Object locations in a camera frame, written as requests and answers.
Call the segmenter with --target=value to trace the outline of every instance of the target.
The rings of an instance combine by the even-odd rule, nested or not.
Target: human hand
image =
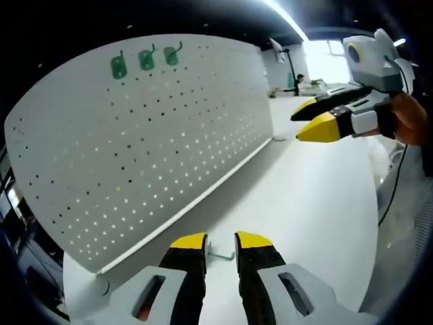
[[[425,146],[430,142],[429,122],[426,110],[415,98],[400,93],[392,99],[391,111],[396,116],[395,138],[404,144]],[[380,134],[379,128],[363,136]]]

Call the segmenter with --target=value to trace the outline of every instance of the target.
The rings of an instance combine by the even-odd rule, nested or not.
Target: window
[[[303,43],[310,80],[326,83],[348,83],[350,72],[340,41],[309,41]]]

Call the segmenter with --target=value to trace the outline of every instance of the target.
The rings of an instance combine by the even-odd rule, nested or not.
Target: desk
[[[178,222],[104,276],[113,291],[146,265],[159,264],[179,236],[207,231],[222,254],[234,251],[238,230],[270,238],[286,263],[298,263],[332,286],[343,306],[357,311],[375,261],[378,212],[373,175],[362,139],[302,143],[304,123],[290,114],[308,98],[271,100],[276,135],[250,162]],[[95,276],[64,257],[64,291],[74,324],[108,296],[93,289]],[[235,261],[214,260],[206,275],[201,324],[247,324]]]

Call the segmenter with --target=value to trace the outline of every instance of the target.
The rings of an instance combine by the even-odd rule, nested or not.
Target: white pegboard
[[[171,66],[164,48],[180,42]],[[5,122],[36,218],[83,267],[109,264],[272,136],[264,70],[255,46],[204,35],[129,39],[55,69]]]

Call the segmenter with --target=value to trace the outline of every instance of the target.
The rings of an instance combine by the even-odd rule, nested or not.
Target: cable
[[[32,252],[32,254],[36,257],[36,259],[38,260],[38,262],[42,265],[42,267],[45,269],[45,271],[48,273],[49,277],[53,280],[55,286],[57,287],[57,289],[59,290],[59,293],[62,295],[62,297],[64,298],[65,295],[62,291],[62,289],[60,288],[59,284],[57,283],[57,281],[55,280],[55,278],[52,276],[52,274],[50,273],[50,271],[48,271],[47,267],[45,266],[45,264],[37,258],[36,254],[31,250],[31,248],[29,246],[27,246],[27,248],[30,250],[30,252]]]
[[[388,203],[388,206],[386,207],[385,213],[383,214],[382,218],[379,221],[378,227],[380,227],[380,225],[382,224],[382,222],[384,222],[386,214],[390,210],[392,201],[394,200],[394,195],[395,195],[395,192],[396,192],[396,189],[397,189],[398,179],[400,177],[401,165],[403,165],[403,159],[405,158],[406,151],[407,151],[407,145],[405,146],[405,149],[403,150],[403,154],[401,155],[400,164],[398,165],[397,176],[396,176],[396,179],[395,179],[394,189],[392,190],[390,202]]]
[[[63,273],[63,270],[62,269],[58,269],[56,266],[54,266],[54,265],[52,265],[52,264],[50,264],[50,263],[48,263],[48,262],[46,262],[46,261],[44,261],[44,260],[42,260],[42,258],[38,255],[38,254],[36,254],[34,251],[32,251],[32,249],[30,248],[30,245],[29,244],[26,244],[26,247],[29,249],[29,251],[41,262],[41,263],[44,263],[45,265],[48,265],[48,266],[50,266],[50,267],[52,267],[54,270],[56,270],[57,272],[62,272]]]

